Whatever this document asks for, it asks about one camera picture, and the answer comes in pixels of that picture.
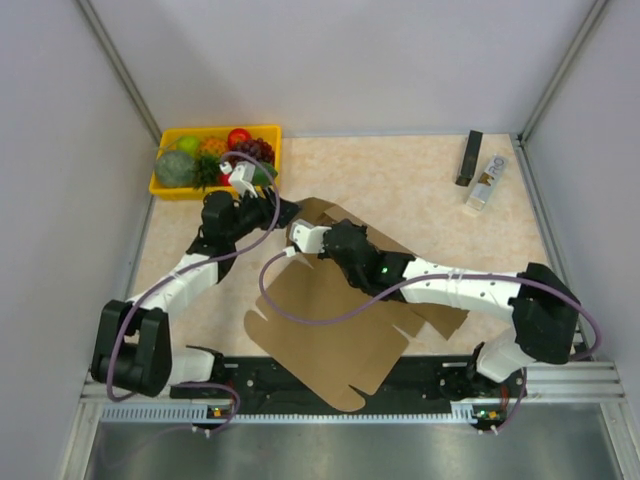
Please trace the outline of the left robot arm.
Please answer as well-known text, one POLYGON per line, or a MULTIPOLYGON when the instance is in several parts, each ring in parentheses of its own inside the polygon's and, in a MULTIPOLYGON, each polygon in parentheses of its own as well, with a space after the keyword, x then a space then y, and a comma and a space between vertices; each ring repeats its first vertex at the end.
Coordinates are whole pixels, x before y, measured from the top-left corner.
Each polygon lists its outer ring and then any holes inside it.
POLYGON ((301 210, 272 189, 236 199, 214 192, 203 201, 198 232, 179 263, 143 293, 111 300, 101 312, 90 374, 93 380, 147 397, 192 383, 205 396, 226 387, 222 355, 198 346, 173 346, 170 323, 203 292, 219 284, 250 233, 287 227, 301 210))

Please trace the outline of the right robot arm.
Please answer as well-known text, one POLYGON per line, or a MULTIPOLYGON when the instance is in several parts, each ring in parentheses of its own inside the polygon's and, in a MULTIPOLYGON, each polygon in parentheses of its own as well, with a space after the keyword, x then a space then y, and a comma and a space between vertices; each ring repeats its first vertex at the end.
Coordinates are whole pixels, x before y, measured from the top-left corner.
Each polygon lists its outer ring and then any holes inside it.
POLYGON ((475 347, 459 375, 463 392, 487 396, 534 363, 564 365, 571 359, 579 302, 543 264, 530 263, 520 273, 437 265, 379 249, 366 227, 349 220, 322 234, 318 256, 332 260, 351 287, 373 299, 478 311, 506 322, 505 332, 475 347))

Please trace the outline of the brown cardboard box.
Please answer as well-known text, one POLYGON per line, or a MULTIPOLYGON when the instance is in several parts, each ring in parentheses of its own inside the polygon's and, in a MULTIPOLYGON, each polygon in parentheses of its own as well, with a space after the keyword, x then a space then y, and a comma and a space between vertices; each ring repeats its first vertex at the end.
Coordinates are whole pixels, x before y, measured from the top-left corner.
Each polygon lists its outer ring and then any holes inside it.
POLYGON ((397 301, 366 303, 330 259, 296 255, 264 274, 265 295, 244 317, 249 338, 330 406, 355 412, 365 405, 410 340, 424 327, 448 339, 464 310, 397 301))

